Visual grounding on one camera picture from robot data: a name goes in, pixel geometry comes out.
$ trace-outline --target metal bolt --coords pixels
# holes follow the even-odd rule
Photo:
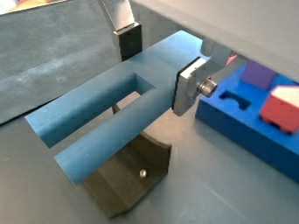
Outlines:
[[[146,171],[146,169],[143,169],[140,171],[140,178],[144,179],[146,177],[147,177],[147,171]]]
[[[211,97],[218,89],[218,83],[211,79],[211,77],[198,83],[198,89],[200,94]]]

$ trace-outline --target black metal bracket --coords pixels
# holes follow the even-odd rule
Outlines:
[[[143,132],[85,178],[83,185],[108,218],[130,211],[166,176],[171,148]]]

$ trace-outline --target gray metal plate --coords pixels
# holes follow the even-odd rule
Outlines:
[[[0,123],[117,63],[111,33],[96,0],[0,16]]]
[[[132,0],[299,81],[296,0]]]

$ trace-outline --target white surface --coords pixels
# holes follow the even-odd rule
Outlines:
[[[5,14],[16,5],[16,0],[0,0],[0,15]]]
[[[298,0],[131,1],[299,81]]]

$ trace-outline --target red cube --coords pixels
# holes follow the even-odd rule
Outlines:
[[[274,123],[286,133],[299,129],[299,87],[278,86],[266,100],[259,114],[267,123]]]

